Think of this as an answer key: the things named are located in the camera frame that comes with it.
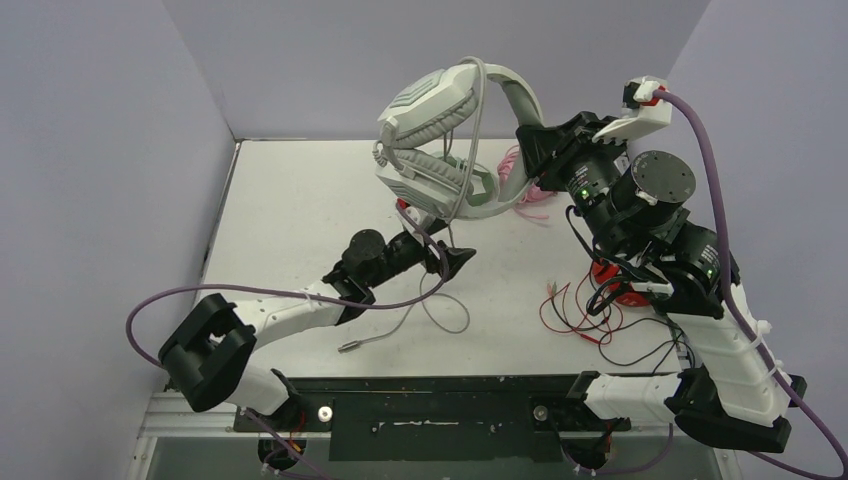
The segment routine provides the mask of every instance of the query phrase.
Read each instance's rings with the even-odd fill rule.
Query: headphone ear cup
[[[459,104],[450,110],[442,112],[439,116],[417,129],[403,135],[402,137],[396,138],[393,142],[393,146],[396,148],[411,149],[441,138],[444,134],[450,132],[454,128],[458,127],[462,122],[466,121],[476,109],[477,96],[474,95],[473,90],[469,90],[465,99],[463,99]]]
[[[421,150],[395,150],[397,159],[422,175],[427,175],[450,188],[459,191],[462,188],[463,174],[444,160],[432,157]],[[468,185],[468,193],[472,193],[473,185]]]

